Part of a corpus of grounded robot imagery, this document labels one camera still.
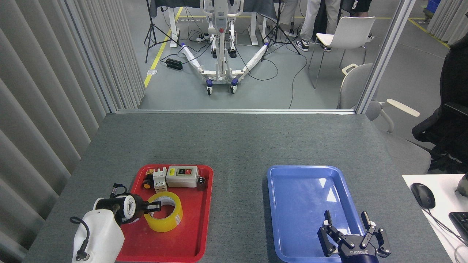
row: tripod stand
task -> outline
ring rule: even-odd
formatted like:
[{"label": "tripod stand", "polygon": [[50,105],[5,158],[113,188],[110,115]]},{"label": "tripod stand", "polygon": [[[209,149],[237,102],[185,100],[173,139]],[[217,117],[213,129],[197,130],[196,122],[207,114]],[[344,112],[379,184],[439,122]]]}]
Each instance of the tripod stand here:
[{"label": "tripod stand", "polygon": [[[150,10],[150,7],[149,7],[149,0],[146,0],[146,6],[148,7],[148,15],[149,15],[149,21],[150,21],[150,27],[148,29],[148,33],[146,34],[146,37],[145,37],[145,41],[143,42],[144,44],[146,44],[146,40],[148,40],[148,46],[146,48],[146,59],[145,59],[145,63],[148,62],[148,53],[149,53],[149,49],[158,45],[158,44],[161,44],[161,43],[164,43],[164,42],[169,42],[169,41],[174,41],[175,43],[177,43],[178,46],[182,47],[178,41],[175,41],[173,38],[171,38],[170,36],[168,36],[164,31],[162,31],[160,28],[158,28],[154,23],[153,23],[153,18],[151,17],[151,10]],[[156,33],[154,31],[154,29],[157,29],[159,30],[161,33],[163,33],[164,35],[166,35],[168,37],[167,40],[164,40],[164,41],[161,41],[161,42],[157,42],[156,41]]]},{"label": "tripod stand", "polygon": [[[268,37],[270,37],[270,41],[268,42],[268,46],[266,48],[266,51],[265,51],[265,54],[263,54],[263,57],[262,57],[262,61],[263,59],[265,58],[267,52],[268,52],[268,49],[270,46],[274,45],[274,44],[291,44],[294,49],[296,50],[296,52],[298,54],[299,53],[299,50],[296,48],[295,45],[293,45],[293,42],[292,40],[289,38],[289,36],[285,33],[285,31],[279,26],[279,18],[281,16],[281,3],[283,1],[282,0],[279,0],[279,4],[278,4],[278,17],[276,19],[276,24],[275,26],[273,27],[273,29],[265,36],[265,38],[263,39],[263,42],[265,42],[265,39],[267,39]],[[281,42],[281,41],[278,41],[278,31],[281,31],[281,33],[283,33],[283,35],[286,37],[287,39],[287,42]]]}]

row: patient lift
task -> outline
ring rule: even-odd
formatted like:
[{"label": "patient lift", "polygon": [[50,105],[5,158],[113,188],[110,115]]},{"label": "patient lift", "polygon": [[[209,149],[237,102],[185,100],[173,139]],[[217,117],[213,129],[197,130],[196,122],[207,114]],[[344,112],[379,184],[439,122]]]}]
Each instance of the patient lift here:
[{"label": "patient lift", "polygon": [[[263,54],[265,54],[268,43],[260,48],[243,69],[233,70],[229,66],[229,58],[237,57],[237,50],[234,45],[234,21],[244,10],[244,0],[200,0],[200,9],[206,14],[208,20],[212,53],[213,57],[218,60],[216,62],[216,71],[204,70],[184,43],[182,43],[182,53],[206,82],[208,95],[213,93],[213,84],[226,83],[231,83],[230,91],[234,94],[237,90],[237,84],[258,64]],[[229,33],[229,49],[226,47],[226,30]]]}]

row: blue bin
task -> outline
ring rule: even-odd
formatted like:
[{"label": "blue bin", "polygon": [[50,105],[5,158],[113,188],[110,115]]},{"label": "blue bin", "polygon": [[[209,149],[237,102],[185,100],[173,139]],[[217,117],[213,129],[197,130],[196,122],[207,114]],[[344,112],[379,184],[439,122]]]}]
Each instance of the blue bin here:
[{"label": "blue bin", "polygon": [[272,166],[267,177],[278,257],[290,263],[340,263],[338,255],[323,255],[317,231],[330,210],[338,230],[364,234],[343,173],[333,166]]},{"label": "blue bin", "polygon": [[439,6],[439,3],[440,3],[440,0],[429,0],[429,2],[427,3],[426,9],[435,14],[437,7]]}]

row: packing tape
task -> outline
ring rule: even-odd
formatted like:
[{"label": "packing tape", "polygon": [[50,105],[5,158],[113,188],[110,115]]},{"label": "packing tape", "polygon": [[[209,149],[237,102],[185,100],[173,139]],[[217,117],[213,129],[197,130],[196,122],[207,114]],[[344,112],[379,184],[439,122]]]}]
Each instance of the packing tape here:
[{"label": "packing tape", "polygon": [[145,214],[145,219],[152,230],[156,232],[167,232],[180,224],[183,215],[182,204],[175,193],[159,192],[148,199],[148,202],[153,201],[161,201],[161,206],[171,205],[174,207],[174,210],[168,217],[162,219],[154,218],[151,214]]}]

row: vertical blind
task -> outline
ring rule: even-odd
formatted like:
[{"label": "vertical blind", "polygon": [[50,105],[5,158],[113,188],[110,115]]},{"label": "vertical blind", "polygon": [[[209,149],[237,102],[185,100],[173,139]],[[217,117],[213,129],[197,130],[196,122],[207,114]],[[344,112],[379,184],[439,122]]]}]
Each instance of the vertical blind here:
[{"label": "vertical blind", "polygon": [[448,44],[453,44],[468,32],[468,1],[442,0],[429,22],[427,31]]},{"label": "vertical blind", "polygon": [[0,17],[0,262],[14,263],[106,113],[144,86],[120,0],[0,0]]}]

